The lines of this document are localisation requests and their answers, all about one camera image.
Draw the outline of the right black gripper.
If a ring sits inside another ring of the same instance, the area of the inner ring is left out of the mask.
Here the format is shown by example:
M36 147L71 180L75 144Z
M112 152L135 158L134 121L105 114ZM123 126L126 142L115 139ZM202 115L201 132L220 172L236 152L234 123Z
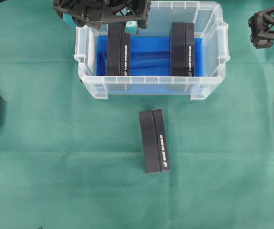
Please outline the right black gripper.
M248 19L250 42L257 49L267 49L274 44L274 6L256 12Z

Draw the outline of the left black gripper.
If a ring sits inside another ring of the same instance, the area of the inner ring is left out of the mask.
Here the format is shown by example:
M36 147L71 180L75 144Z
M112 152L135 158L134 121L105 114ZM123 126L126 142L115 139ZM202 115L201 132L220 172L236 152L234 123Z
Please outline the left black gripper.
M100 29L103 24L125 23L125 33L138 34L148 23L149 0L55 0L53 9L72 27Z

